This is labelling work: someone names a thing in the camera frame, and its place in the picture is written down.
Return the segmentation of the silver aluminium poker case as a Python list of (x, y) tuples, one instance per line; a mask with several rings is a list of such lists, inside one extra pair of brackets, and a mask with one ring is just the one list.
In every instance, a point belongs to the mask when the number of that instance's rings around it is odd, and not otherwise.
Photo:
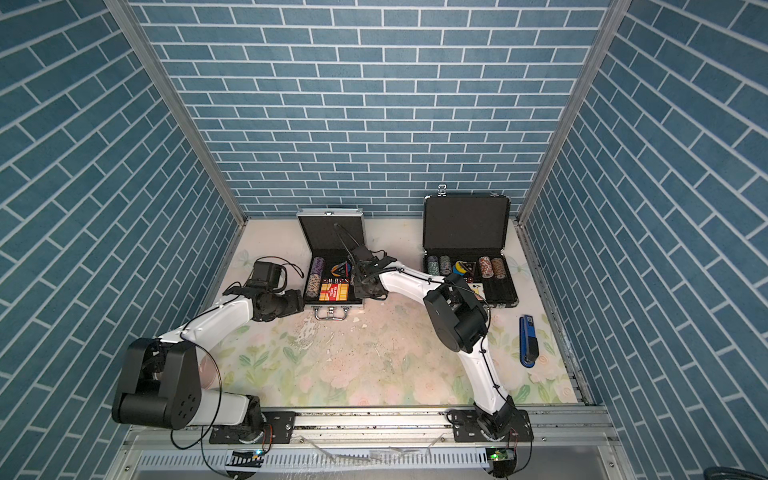
[(318, 297), (305, 297), (307, 278), (303, 290), (304, 304), (312, 310), (317, 321), (343, 321), (352, 309), (364, 305), (364, 300), (358, 299), (354, 293), (353, 265), (349, 259), (351, 251), (365, 243), (363, 211), (355, 208), (308, 208), (301, 209), (297, 219), (310, 250), (310, 265), (314, 257), (325, 259), (322, 284), (328, 281), (349, 283), (349, 299), (346, 302), (320, 302)]

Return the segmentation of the black poker case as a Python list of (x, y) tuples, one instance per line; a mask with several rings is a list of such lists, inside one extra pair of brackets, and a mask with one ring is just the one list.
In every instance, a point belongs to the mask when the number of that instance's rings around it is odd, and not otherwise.
[[(462, 261), (468, 268), (464, 280), (477, 287), (492, 307), (512, 308), (519, 296), (504, 257), (511, 201), (496, 194), (433, 195), (424, 201), (422, 228), (422, 269), (430, 255), (448, 255), (452, 265)], [(501, 257), (508, 277), (502, 280), (481, 277), (478, 259)]]

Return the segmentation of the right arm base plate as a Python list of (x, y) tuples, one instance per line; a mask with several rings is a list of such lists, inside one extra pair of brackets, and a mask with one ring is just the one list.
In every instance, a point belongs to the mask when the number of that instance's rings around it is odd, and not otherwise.
[(490, 415), (478, 409), (451, 409), (446, 413), (454, 441), (532, 442), (534, 434), (528, 412), (513, 409)]

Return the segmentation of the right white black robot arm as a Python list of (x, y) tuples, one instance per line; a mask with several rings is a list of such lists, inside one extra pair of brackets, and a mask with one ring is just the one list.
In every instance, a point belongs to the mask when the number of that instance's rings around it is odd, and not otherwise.
[(491, 358), (490, 308), (462, 277), (429, 276), (395, 261), (386, 266), (360, 262), (353, 268), (352, 280), (360, 296), (385, 300), (394, 293), (421, 303), (438, 339), (459, 357), (481, 431), (493, 440), (510, 432), (519, 411)]

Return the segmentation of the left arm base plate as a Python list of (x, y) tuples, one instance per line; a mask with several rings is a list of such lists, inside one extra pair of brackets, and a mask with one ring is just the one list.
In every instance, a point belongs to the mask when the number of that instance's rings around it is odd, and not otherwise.
[(241, 425), (214, 426), (209, 437), (213, 445), (288, 444), (292, 438), (297, 413), (294, 411), (262, 411), (256, 420), (246, 419)]

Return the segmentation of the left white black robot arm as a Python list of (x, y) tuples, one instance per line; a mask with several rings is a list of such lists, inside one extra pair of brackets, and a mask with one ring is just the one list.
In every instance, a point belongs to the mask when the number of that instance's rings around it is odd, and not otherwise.
[(232, 427), (251, 441), (264, 428), (255, 396), (226, 393), (212, 349), (250, 322), (301, 312), (297, 290), (272, 293), (233, 285), (226, 299), (156, 338), (133, 341), (124, 356), (111, 416), (120, 424), (181, 430)]

